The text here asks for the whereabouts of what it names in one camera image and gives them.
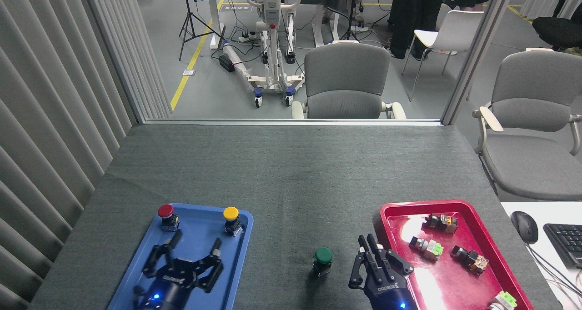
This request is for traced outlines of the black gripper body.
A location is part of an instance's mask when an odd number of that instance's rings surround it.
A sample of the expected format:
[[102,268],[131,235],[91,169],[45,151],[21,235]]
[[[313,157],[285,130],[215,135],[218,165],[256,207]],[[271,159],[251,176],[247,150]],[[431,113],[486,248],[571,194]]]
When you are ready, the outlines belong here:
[[395,280],[382,278],[380,285],[372,275],[366,277],[365,295],[373,310],[417,310],[413,294],[408,289],[407,280],[396,275]]
[[195,288],[197,273],[193,261],[175,260],[166,264],[141,301],[142,310],[182,310]]

